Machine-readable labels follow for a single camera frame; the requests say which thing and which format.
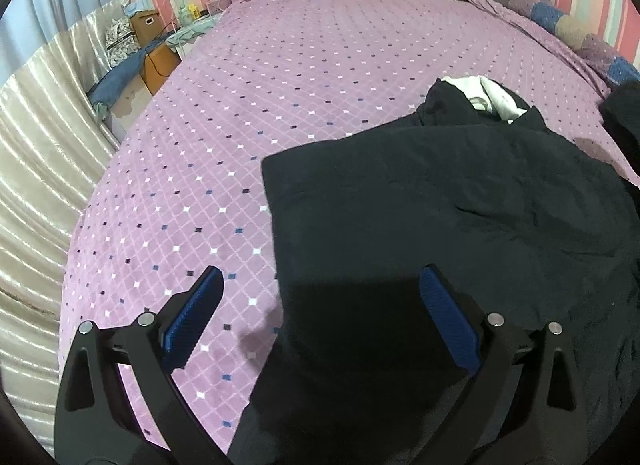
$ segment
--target purple bedsheet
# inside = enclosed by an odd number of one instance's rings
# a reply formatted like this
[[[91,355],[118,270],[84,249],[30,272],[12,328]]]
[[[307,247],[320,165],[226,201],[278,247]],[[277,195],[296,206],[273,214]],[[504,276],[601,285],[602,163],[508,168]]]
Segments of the purple bedsheet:
[[[81,217],[63,290],[61,369],[82,320],[130,323],[216,265],[225,297],[174,379],[226,450],[281,321],[261,159],[404,116],[436,77],[465,74],[504,83],[638,184],[600,125],[593,84],[471,4],[235,4],[135,123]],[[124,377],[145,434],[161,443],[132,374]]]

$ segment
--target storage box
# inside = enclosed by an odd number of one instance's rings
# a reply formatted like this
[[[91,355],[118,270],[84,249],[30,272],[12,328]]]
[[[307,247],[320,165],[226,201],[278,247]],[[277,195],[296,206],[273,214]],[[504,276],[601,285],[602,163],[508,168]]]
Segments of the storage box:
[[[160,13],[157,10],[136,12],[129,21],[131,28],[133,28],[138,37],[141,48],[148,45],[164,30],[164,25],[160,20]]]
[[[158,93],[164,81],[179,64],[180,57],[169,50],[169,47],[164,43],[146,55],[145,65],[140,75],[142,75],[142,80],[149,88],[151,95]]]

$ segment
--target beige curtain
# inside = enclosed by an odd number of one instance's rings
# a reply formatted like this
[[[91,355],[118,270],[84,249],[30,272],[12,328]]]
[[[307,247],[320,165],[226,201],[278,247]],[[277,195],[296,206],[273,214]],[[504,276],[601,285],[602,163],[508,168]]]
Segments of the beige curtain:
[[[0,88],[0,373],[51,452],[66,253],[114,151],[85,91],[108,69],[104,33],[126,1],[58,34]]]

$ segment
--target black cloth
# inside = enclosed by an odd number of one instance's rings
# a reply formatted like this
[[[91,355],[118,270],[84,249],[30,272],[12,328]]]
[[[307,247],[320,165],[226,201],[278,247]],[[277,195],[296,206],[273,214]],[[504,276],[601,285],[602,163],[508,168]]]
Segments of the black cloth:
[[[640,82],[626,82],[600,104],[604,128],[640,174]]]
[[[569,330],[590,452],[630,405],[640,219],[615,170],[536,108],[509,125],[437,81],[412,115],[269,156],[262,173],[284,323],[236,465],[408,462],[466,380],[418,296],[430,263],[480,307],[473,322]]]

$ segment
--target patterned bedsheet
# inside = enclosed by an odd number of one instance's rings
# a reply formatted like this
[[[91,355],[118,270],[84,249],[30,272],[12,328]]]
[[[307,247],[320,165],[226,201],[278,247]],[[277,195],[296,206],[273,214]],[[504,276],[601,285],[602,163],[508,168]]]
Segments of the patterned bedsheet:
[[[174,379],[226,450],[281,321],[261,159],[404,116],[436,77],[465,74],[504,83],[638,184],[600,125],[593,85],[471,4],[235,4],[137,120],[81,217],[63,290],[61,369],[83,320],[130,323],[216,265],[225,298]],[[145,434],[162,443],[132,373],[124,378]]]

